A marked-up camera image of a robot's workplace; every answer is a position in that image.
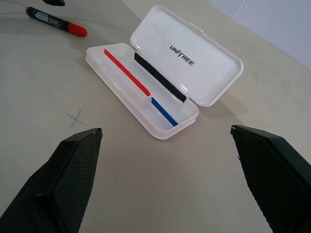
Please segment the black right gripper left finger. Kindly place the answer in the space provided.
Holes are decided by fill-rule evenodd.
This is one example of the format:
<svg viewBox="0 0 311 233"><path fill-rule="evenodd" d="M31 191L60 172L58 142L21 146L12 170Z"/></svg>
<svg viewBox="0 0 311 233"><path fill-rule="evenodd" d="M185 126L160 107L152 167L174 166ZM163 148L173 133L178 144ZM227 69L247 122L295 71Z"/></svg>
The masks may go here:
<svg viewBox="0 0 311 233"><path fill-rule="evenodd" d="M0 233L78 233L92 192L103 132L61 141L0 217Z"/></svg>

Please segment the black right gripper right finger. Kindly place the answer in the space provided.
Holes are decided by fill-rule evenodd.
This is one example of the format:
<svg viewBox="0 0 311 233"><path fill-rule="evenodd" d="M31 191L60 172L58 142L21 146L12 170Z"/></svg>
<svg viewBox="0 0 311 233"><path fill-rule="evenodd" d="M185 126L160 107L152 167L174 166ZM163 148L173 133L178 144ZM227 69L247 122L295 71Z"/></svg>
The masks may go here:
<svg viewBox="0 0 311 233"><path fill-rule="evenodd" d="M273 233L311 233L311 164L283 137L233 125L247 185Z"/></svg>

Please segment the white plastic case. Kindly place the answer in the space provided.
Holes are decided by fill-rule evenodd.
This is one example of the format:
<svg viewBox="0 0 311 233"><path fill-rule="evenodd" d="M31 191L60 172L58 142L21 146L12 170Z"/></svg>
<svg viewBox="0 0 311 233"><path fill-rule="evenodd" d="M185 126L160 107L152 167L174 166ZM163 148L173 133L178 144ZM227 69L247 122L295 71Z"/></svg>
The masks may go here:
<svg viewBox="0 0 311 233"><path fill-rule="evenodd" d="M242 74L237 56L167 8L151 8L130 43L88 48L86 62L155 138L196 121Z"/></svg>

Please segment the black whiteboard marker, red cap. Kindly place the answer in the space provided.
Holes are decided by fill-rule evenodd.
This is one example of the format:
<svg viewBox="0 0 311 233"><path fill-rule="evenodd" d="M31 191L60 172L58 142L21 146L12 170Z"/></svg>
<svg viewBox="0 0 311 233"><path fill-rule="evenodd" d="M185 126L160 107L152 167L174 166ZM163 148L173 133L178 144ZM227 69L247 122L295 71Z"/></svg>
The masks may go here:
<svg viewBox="0 0 311 233"><path fill-rule="evenodd" d="M45 24L51 25L53 27L59 28L66 32L75 34L80 37L85 37L87 35L87 30L79 25L68 22L66 20L57 18L33 7L26 8L26 14L33 19L36 19Z"/></svg>

